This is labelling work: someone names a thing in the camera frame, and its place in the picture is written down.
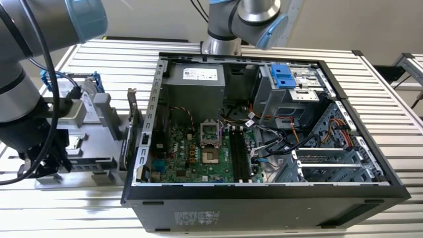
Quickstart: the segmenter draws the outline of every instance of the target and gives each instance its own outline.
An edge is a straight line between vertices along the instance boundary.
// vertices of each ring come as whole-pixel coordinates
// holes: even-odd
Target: white wall
[[[372,64],[423,53],[423,0],[304,0],[290,47],[362,50]]]

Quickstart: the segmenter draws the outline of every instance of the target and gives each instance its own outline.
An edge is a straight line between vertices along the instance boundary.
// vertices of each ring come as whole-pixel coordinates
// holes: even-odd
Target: green circuit board
[[[192,134],[192,139],[188,140],[187,129],[175,127],[171,131],[170,158],[166,159],[166,172],[160,175],[160,182],[234,182],[228,131],[222,132],[219,149],[200,147],[199,133]],[[246,131],[244,138],[252,141],[254,133]],[[215,156],[218,155],[218,161],[211,160],[212,163],[208,163],[203,158],[207,154],[203,153],[211,154],[211,151]],[[263,182],[260,167],[258,174],[252,177],[252,182]]]

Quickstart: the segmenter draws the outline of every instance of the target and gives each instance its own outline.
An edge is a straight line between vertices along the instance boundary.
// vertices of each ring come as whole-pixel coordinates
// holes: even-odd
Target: wire
[[[326,136],[324,136],[324,138],[322,140],[323,143],[326,143],[326,141],[330,139],[330,136],[331,136],[331,133],[332,133],[332,125],[331,125],[332,122],[335,122],[336,125],[342,125],[342,124],[346,125],[346,123],[340,119],[335,119],[335,118],[330,119],[330,122],[328,122],[328,133],[326,134]],[[340,133],[342,133],[343,138],[346,140],[347,146],[352,146],[352,141],[351,141],[351,138],[350,138],[347,132],[344,130],[342,130]]]
[[[406,82],[406,80],[407,80],[410,77],[411,77],[411,75],[409,75],[409,76],[403,79],[403,81],[401,81],[401,82],[395,85],[394,89],[397,89],[398,86],[402,85],[402,83]]]
[[[267,182],[270,182],[270,178],[271,178],[271,176],[274,175],[274,173],[279,172],[282,168],[283,168],[283,167],[278,166],[278,169],[276,169],[274,172],[271,172],[271,174],[270,174],[270,175],[267,176],[267,178],[266,178],[266,181],[267,181]]]
[[[258,162],[263,162],[263,163],[268,163],[271,166],[274,166],[274,167],[279,167],[278,165],[275,165],[272,162],[270,162],[270,160],[268,159],[266,159],[266,158],[258,158],[258,159],[255,159],[255,161],[258,161]]]
[[[417,107],[419,101],[421,101],[419,99],[415,100],[415,103],[413,103],[411,109],[414,109]]]
[[[192,128],[192,131],[196,131],[195,128],[194,128],[194,118],[192,118],[191,112],[190,112],[184,107],[172,107],[172,108],[171,108],[171,111],[175,110],[175,109],[183,110],[183,111],[188,114],[190,119],[191,119],[191,128]]]
[[[312,138],[315,138],[316,140],[316,147],[320,146],[320,136],[316,134],[310,134],[296,145],[294,145],[292,147],[290,147],[288,149],[283,150],[283,151],[274,151],[272,153],[270,153],[268,155],[263,156],[262,158],[267,158],[272,155],[287,155],[291,153],[292,150],[295,150],[296,148],[302,147]]]
[[[48,154],[48,150],[51,148],[51,145],[52,145],[52,142],[55,139],[55,134],[56,134],[56,129],[58,129],[58,121],[59,121],[59,111],[60,111],[58,78],[56,78],[56,74],[55,74],[56,72],[55,72],[55,65],[54,65],[52,57],[51,57],[51,54],[48,51],[48,46],[46,43],[46,38],[44,38],[43,32],[42,32],[39,23],[35,19],[34,13],[30,9],[27,0],[19,0],[19,1],[20,1],[22,6],[23,6],[26,15],[28,17],[31,26],[34,28],[38,40],[40,42],[44,60],[46,60],[46,64],[47,64],[47,69],[48,69],[48,73],[51,75],[52,93],[54,93],[54,117],[52,117],[52,122],[51,122],[51,128],[50,128],[48,134],[47,134],[47,139],[46,139],[40,154],[39,154],[34,164],[31,165],[30,169],[18,178],[14,178],[14,179],[6,180],[6,181],[0,181],[0,185],[8,185],[8,184],[23,181],[26,178],[28,178],[32,175],[32,173],[39,168],[42,161],[44,160],[44,158]]]
[[[259,115],[259,114],[256,114],[256,113],[254,112],[252,104],[251,104],[251,103],[250,103],[250,112],[252,112],[254,115],[255,115],[258,118],[262,118],[262,115]],[[295,127],[294,127],[294,117],[279,117],[279,116],[276,116],[275,118],[290,119],[290,120],[291,120],[292,133],[294,133],[296,142],[299,142],[298,134],[296,134]]]
[[[204,19],[204,21],[208,23],[210,21],[207,21],[207,18],[204,17],[204,15],[203,15],[202,11],[199,10],[198,6],[195,5],[194,1],[192,1],[192,0],[190,0],[190,2],[191,2],[191,4],[192,4],[192,6],[196,8],[196,10],[198,10],[199,14],[202,15],[202,18],[203,18],[203,19]]]
[[[28,60],[30,60],[30,62],[31,62],[35,66],[38,66],[40,69],[48,71],[47,67],[43,66],[38,61],[35,61],[35,59],[28,59]],[[66,78],[66,79],[74,84],[75,87],[79,86],[78,83],[75,82],[75,80],[74,80],[70,76],[67,76],[64,73],[56,71],[56,75],[59,75],[59,76],[62,76],[63,78]]]
[[[204,8],[203,8],[203,6],[202,6],[200,0],[198,0],[198,3],[199,3],[199,6],[200,6],[200,9],[203,10],[204,15],[206,15],[207,18],[208,18],[210,16],[207,15],[207,13],[206,13],[206,11],[204,11]]]
[[[347,123],[342,119],[335,119],[335,120],[339,121],[339,123],[342,125],[347,125]],[[350,135],[347,133],[347,130],[342,130],[342,134],[343,134],[347,145],[354,146],[354,143],[352,143],[352,140],[351,140]]]

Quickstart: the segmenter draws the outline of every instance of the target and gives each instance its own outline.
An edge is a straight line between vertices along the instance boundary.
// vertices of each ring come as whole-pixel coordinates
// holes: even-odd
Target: aluminum slotted table
[[[158,53],[198,53],[196,43],[94,40],[70,48],[58,70],[102,74],[111,106],[128,113],[127,89],[138,89],[139,107],[148,104]],[[423,237],[423,122],[360,52],[274,48],[262,51],[243,47],[246,57],[324,60],[344,89],[360,119],[380,150],[409,187],[411,199],[347,230],[191,233],[179,236],[246,237]],[[16,176],[22,161],[0,145],[0,179]],[[131,209],[120,206],[122,186],[74,187],[40,191],[35,181],[0,187],[0,231],[31,232],[32,236],[88,234],[142,235],[144,230]]]

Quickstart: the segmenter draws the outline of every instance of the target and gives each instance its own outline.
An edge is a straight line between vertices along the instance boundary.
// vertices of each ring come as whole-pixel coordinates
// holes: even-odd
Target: orange wire
[[[332,127],[331,127],[331,122],[332,122],[332,121],[335,121],[336,125],[346,124],[340,119],[335,119],[335,118],[330,119],[328,133],[326,134],[324,139],[323,139],[322,142],[326,142],[327,139],[330,138],[331,131],[332,131]],[[347,132],[346,132],[344,130],[342,130],[340,133],[342,133],[342,135],[343,135],[343,137],[344,137],[346,144],[347,144],[348,146],[352,146],[352,140],[351,140],[351,138],[350,138]]]
[[[346,125],[346,122],[344,122],[342,119],[335,119],[335,120],[339,121],[342,124]],[[350,146],[354,146],[354,143],[352,143],[352,140],[351,140],[351,138],[350,138],[350,136],[348,136],[347,131],[346,131],[346,130],[342,130],[342,132],[343,132],[344,137],[348,139]]]

